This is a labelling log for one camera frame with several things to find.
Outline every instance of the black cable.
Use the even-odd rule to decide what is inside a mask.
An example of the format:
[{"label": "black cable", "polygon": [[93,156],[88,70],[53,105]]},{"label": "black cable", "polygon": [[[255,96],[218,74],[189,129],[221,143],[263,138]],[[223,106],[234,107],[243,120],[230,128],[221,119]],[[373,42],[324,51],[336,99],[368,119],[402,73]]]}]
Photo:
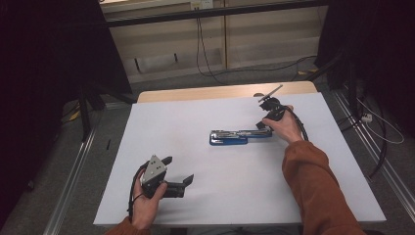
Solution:
[{"label": "black cable", "polygon": [[134,174],[134,177],[132,179],[132,184],[131,184],[131,189],[130,189],[130,194],[129,194],[129,198],[128,198],[128,216],[130,219],[132,219],[132,215],[134,215],[134,202],[136,199],[138,199],[138,197],[142,196],[143,194],[140,194],[139,196],[137,196],[136,198],[134,198],[134,186],[135,186],[135,182],[137,181],[137,177],[138,174],[140,173],[140,171],[144,168],[147,168],[147,165],[149,164],[149,162],[146,162],[145,164],[141,165],[137,172]]},{"label": "black cable", "polygon": [[210,75],[209,75],[209,76],[212,76],[212,77],[213,77],[213,79],[214,79],[217,83],[219,83],[219,84],[222,84],[222,85],[229,85],[229,84],[227,84],[227,83],[224,83],[224,82],[219,81],[219,80],[216,78],[216,76],[213,74],[213,72],[211,72],[211,70],[210,70],[210,65],[208,64],[208,57],[207,57],[207,51],[206,51],[206,48],[205,48],[204,36],[203,36],[203,33],[202,33],[202,24],[201,24],[201,19],[197,18],[197,19],[196,19],[196,21],[197,21],[197,23],[198,23],[198,53],[197,53],[197,57],[196,57],[196,64],[198,65],[198,70],[199,70],[199,72],[201,73],[201,75],[205,75],[204,73],[202,73],[202,71],[201,71],[201,69],[200,69],[200,67],[199,67],[199,41],[200,41],[200,40],[202,40],[202,46],[203,46],[203,48],[204,48],[205,60],[206,60],[206,62],[207,62],[207,69],[208,69],[208,71],[209,71],[209,73],[210,73]]},{"label": "black cable", "polygon": [[307,59],[310,59],[310,58],[315,58],[315,57],[317,57],[317,56],[309,56],[309,57],[299,58],[299,59],[296,61],[296,75],[294,75],[294,77],[293,77],[290,81],[294,81],[294,80],[297,78],[297,76],[299,75],[299,63],[300,63],[300,62],[303,62],[303,61],[305,61],[305,60],[307,60]]},{"label": "black cable", "polygon": [[[379,103],[378,103],[378,108],[379,108],[381,118],[384,119],[384,111],[382,109],[382,106],[379,105]],[[378,163],[375,166],[375,168],[373,169],[373,171],[369,174],[369,179],[372,179],[372,177],[375,176],[375,174],[382,168],[382,166],[383,166],[383,164],[386,160],[387,151],[388,151],[388,141],[386,140],[386,138],[387,138],[386,124],[385,124],[384,121],[380,122],[377,117],[376,117],[376,122],[381,126],[384,138],[383,138],[383,141],[382,141],[381,152],[379,153]]]},{"label": "black cable", "polygon": [[289,65],[287,65],[287,66],[283,66],[283,67],[279,67],[279,68],[274,68],[274,69],[243,69],[243,70],[225,70],[225,71],[221,71],[221,72],[215,73],[214,75],[215,75],[215,76],[218,76],[218,75],[222,75],[222,74],[225,74],[225,73],[230,73],[230,72],[238,72],[238,71],[280,71],[280,70],[287,69],[287,68],[289,68],[289,67],[295,66],[297,63],[302,62],[302,61],[304,61],[304,60],[306,60],[306,59],[315,58],[315,57],[317,57],[317,56],[302,57],[302,58],[298,59],[296,62],[294,62],[294,63],[292,63],[292,64],[289,64]]},{"label": "black cable", "polygon": [[[361,98],[359,98],[358,100],[360,100],[361,102],[362,101],[364,101],[364,99],[365,99],[365,96],[363,95]],[[357,120],[355,120],[350,126],[348,126],[348,127],[345,127],[345,128],[343,128],[343,129],[341,129],[341,132],[345,132],[345,131],[347,131],[347,130],[349,130],[349,129],[352,129],[353,127],[355,127],[356,125],[358,125],[360,122],[361,122],[361,120],[362,120],[362,118],[363,118],[363,106],[362,105],[360,105],[359,106],[359,108],[358,108],[358,110],[357,110],[357,112],[358,112],[358,114],[357,114]],[[349,115],[349,116],[347,116],[347,117],[345,117],[345,118],[343,118],[343,119],[340,119],[340,120],[338,120],[337,121],[337,123],[338,123],[338,126],[340,126],[341,124],[343,124],[347,119],[349,119],[349,118],[352,118],[353,117],[353,115]]]},{"label": "black cable", "polygon": [[296,120],[297,125],[299,126],[300,131],[302,133],[302,138],[304,138],[304,140],[308,141],[307,132],[305,131],[304,124],[301,122],[299,117],[296,114],[294,114],[294,112],[288,106],[285,106],[285,110],[287,110],[288,112],[290,112],[293,115],[293,117]]}]

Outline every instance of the white paper sheet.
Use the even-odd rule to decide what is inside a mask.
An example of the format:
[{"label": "white paper sheet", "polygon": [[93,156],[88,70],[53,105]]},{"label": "white paper sheet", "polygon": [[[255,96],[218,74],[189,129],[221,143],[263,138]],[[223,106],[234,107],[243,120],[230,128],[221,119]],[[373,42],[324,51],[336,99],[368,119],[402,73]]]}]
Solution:
[{"label": "white paper sheet", "polygon": [[[309,140],[326,152],[359,221],[386,220],[321,94],[277,97],[293,105]],[[166,180],[195,174],[182,199],[163,199],[155,224],[165,226],[299,223],[299,208],[281,169],[287,144],[273,136],[248,145],[210,146],[211,130],[256,129],[265,115],[257,98],[133,105],[94,224],[127,216],[132,176],[156,154],[173,156]]]}]

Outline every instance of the orange sleeve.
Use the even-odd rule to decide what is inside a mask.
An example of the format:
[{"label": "orange sleeve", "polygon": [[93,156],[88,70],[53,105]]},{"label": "orange sleeve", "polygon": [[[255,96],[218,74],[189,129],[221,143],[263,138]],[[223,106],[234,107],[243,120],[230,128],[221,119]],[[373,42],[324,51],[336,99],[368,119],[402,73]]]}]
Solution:
[{"label": "orange sleeve", "polygon": [[106,232],[106,235],[150,235],[150,229],[138,230],[127,216],[119,225]]},{"label": "orange sleeve", "polygon": [[290,144],[283,160],[283,173],[299,204],[304,235],[365,234],[323,151],[307,141]]}]

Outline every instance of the stapler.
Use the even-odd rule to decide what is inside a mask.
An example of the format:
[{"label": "stapler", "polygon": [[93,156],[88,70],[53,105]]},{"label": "stapler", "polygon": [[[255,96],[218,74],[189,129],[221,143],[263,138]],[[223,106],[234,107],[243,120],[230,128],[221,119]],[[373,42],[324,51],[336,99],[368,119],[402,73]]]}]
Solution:
[{"label": "stapler", "polygon": [[210,132],[210,145],[245,145],[248,144],[249,138],[267,138],[271,137],[272,132],[269,129],[261,130],[213,130]]}]

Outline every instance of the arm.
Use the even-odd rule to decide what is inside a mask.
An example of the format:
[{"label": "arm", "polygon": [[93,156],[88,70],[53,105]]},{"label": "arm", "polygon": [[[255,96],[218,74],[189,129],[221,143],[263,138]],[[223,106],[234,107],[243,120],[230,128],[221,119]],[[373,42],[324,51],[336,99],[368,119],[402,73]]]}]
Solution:
[{"label": "arm", "polygon": [[[144,173],[144,169],[140,171],[137,179]],[[119,225],[111,229],[106,235],[150,235],[150,227],[153,224],[157,210],[159,208],[159,201],[167,189],[167,184],[162,183],[156,190],[152,199],[146,198],[141,188],[140,180],[135,181],[134,198],[139,196],[134,202],[134,214],[132,220],[127,216]]]},{"label": "arm", "polygon": [[265,118],[262,122],[290,144],[283,173],[300,207],[303,234],[364,234],[330,170],[326,154],[302,140],[293,116],[285,112],[280,121]]}]

